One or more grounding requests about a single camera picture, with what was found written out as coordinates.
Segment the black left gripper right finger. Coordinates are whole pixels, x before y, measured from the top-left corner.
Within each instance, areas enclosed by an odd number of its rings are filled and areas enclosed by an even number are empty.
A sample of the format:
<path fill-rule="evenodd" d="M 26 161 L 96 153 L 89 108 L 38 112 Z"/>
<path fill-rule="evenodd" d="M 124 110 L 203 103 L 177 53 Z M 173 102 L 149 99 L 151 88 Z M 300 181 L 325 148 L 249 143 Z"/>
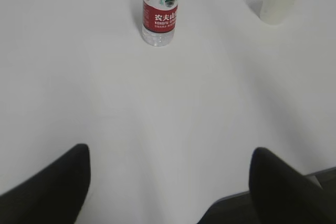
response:
<path fill-rule="evenodd" d="M 267 148 L 252 154 L 249 191 L 261 223 L 335 223 L 335 197 Z"/>

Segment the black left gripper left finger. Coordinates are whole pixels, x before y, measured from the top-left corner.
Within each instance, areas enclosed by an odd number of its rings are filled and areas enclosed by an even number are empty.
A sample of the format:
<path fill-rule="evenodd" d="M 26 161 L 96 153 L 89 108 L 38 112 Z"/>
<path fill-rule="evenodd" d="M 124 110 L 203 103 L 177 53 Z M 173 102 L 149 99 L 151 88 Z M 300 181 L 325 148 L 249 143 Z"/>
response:
<path fill-rule="evenodd" d="M 75 223 L 89 186 L 89 147 L 77 144 L 1 195 L 1 223 Z"/>

